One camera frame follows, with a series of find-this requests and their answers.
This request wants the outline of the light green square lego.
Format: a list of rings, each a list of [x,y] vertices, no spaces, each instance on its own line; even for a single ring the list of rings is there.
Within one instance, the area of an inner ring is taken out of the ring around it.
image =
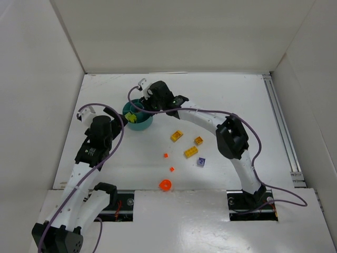
[[[137,123],[137,116],[135,114],[127,112],[124,116],[128,120],[128,122]]]

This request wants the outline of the brown orange long lego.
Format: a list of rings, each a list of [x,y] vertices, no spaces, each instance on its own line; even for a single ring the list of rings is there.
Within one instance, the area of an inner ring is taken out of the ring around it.
[[[199,137],[194,139],[194,143],[196,145],[201,145],[203,143],[203,139],[199,136]]]

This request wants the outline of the purple square lego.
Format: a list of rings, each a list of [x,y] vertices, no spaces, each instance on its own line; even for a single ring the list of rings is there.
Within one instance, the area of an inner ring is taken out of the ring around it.
[[[203,168],[203,167],[205,166],[205,162],[206,162],[206,159],[205,159],[205,158],[199,157],[198,160],[197,160],[197,166]]]

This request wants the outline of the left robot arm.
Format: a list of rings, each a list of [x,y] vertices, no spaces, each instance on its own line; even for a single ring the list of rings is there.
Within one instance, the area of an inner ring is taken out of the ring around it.
[[[116,152],[113,140],[124,135],[127,120],[108,105],[96,115],[93,104],[82,106],[77,119],[87,125],[82,143],[63,190],[62,198],[43,223],[36,223],[32,236],[38,252],[80,252],[84,234],[100,212],[117,201],[116,186],[99,183],[90,191],[103,164]]]

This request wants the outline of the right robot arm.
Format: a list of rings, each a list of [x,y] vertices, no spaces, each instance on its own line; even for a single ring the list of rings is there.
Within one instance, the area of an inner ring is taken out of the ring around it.
[[[257,178],[257,156],[250,158],[249,136],[244,128],[248,124],[243,119],[230,112],[201,109],[188,98],[173,95],[163,81],[150,83],[142,79],[137,89],[143,92],[141,103],[148,113],[165,113],[214,134],[220,154],[232,162],[239,176],[246,201],[253,205],[262,199],[266,187]]]

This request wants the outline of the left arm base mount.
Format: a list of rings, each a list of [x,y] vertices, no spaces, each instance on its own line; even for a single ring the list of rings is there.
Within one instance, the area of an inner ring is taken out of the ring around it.
[[[103,190],[110,195],[110,203],[104,208],[98,217],[103,222],[132,222],[134,208],[134,192],[132,190],[118,190],[117,187],[109,183],[98,183],[93,190],[90,190],[83,202],[86,202],[94,190]]]

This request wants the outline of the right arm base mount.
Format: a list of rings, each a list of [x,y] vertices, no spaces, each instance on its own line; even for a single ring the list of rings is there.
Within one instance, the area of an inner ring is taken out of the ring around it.
[[[245,199],[242,191],[228,191],[227,204],[230,221],[278,221],[275,204],[262,204],[273,199],[271,190],[267,190],[262,199],[253,205]]]

